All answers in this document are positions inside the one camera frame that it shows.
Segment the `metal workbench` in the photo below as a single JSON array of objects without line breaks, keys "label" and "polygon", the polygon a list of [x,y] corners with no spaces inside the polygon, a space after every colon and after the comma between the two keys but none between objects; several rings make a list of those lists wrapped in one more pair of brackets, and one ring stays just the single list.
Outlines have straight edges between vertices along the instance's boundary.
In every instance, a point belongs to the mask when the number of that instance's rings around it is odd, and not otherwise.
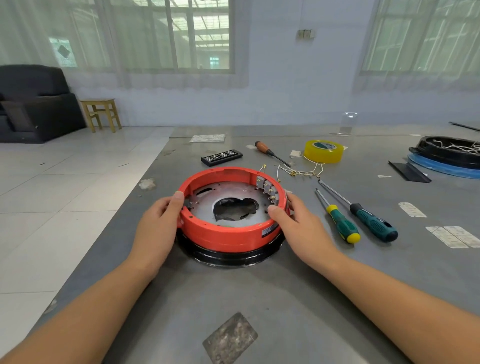
[{"label": "metal workbench", "polygon": [[[158,198],[171,195],[181,183],[207,167],[201,156],[231,148],[244,157],[222,166],[240,166],[276,175],[277,161],[246,148],[261,139],[288,160],[310,139],[328,139],[345,146],[338,164],[325,165],[326,183],[351,202],[361,202],[399,231],[393,243],[378,241],[363,225],[362,240],[344,243],[315,197],[315,178],[281,172],[285,189],[301,197],[318,214],[338,249],[403,282],[480,314],[480,249],[450,249],[426,226],[461,226],[480,236],[480,181],[427,172],[431,183],[407,182],[387,161],[404,162],[419,136],[442,134],[478,140],[479,133],[446,125],[355,127],[353,136],[338,136],[338,125],[291,127],[178,128],[145,173],[157,188],[136,186],[92,248],[58,293],[57,306],[46,322],[76,296],[126,258],[142,213]],[[226,133],[224,143],[189,143],[193,134]],[[294,160],[309,170],[309,162]],[[378,175],[391,177],[379,178]],[[347,209],[334,197],[331,203]],[[412,218],[398,206],[411,202],[427,218]],[[238,358],[243,363],[408,363],[408,359],[333,285],[303,264],[288,244],[252,267],[219,269],[187,258],[174,246],[158,276],[147,287],[118,334],[105,363],[211,363],[202,342],[236,312],[258,333]]]}]

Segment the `green and yellow screwdriver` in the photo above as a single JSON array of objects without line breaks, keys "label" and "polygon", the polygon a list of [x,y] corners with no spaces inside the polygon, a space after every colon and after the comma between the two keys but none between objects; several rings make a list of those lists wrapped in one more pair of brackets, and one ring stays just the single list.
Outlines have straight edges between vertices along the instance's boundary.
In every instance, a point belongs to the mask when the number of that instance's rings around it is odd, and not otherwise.
[{"label": "green and yellow screwdriver", "polygon": [[370,211],[365,210],[362,205],[353,204],[345,197],[335,191],[325,182],[318,180],[318,183],[323,187],[335,193],[338,197],[344,200],[350,206],[350,212],[360,219],[360,221],[382,242],[389,243],[398,238],[398,231],[382,218],[376,217]]},{"label": "green and yellow screwdriver", "polygon": [[323,202],[325,202],[325,209],[332,217],[336,226],[336,230],[338,231],[342,239],[350,244],[355,244],[360,241],[360,234],[355,225],[353,225],[349,220],[347,220],[345,216],[342,215],[336,205],[329,204],[326,198],[318,190],[318,188],[315,188],[315,191],[323,200]]}]

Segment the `black sofa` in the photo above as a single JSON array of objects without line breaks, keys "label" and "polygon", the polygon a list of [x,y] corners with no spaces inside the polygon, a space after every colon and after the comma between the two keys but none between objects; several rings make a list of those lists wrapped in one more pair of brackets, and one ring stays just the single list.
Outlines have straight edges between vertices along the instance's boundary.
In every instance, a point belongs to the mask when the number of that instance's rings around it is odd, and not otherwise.
[{"label": "black sofa", "polygon": [[60,68],[0,66],[0,143],[44,143],[85,127]]}]

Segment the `yellow tape roll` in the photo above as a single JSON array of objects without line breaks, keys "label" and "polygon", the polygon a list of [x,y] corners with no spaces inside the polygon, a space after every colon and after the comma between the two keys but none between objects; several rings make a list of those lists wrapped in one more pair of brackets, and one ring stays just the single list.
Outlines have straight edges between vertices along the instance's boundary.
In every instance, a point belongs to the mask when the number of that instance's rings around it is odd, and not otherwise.
[{"label": "yellow tape roll", "polygon": [[317,163],[337,163],[342,159],[343,145],[328,140],[309,140],[303,155]]}]

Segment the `blue ring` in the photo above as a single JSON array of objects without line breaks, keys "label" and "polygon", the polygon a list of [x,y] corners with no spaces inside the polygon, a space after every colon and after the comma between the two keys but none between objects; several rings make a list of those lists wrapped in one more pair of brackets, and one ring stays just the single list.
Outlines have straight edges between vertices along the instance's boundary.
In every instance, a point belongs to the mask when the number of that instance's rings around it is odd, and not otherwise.
[{"label": "blue ring", "polygon": [[408,158],[422,167],[428,168],[430,170],[435,170],[440,173],[449,174],[451,176],[463,177],[463,178],[472,178],[474,180],[480,180],[480,170],[472,170],[470,168],[462,168],[457,166],[451,166],[449,164],[440,163],[426,157],[422,157],[418,153],[410,153]]}]

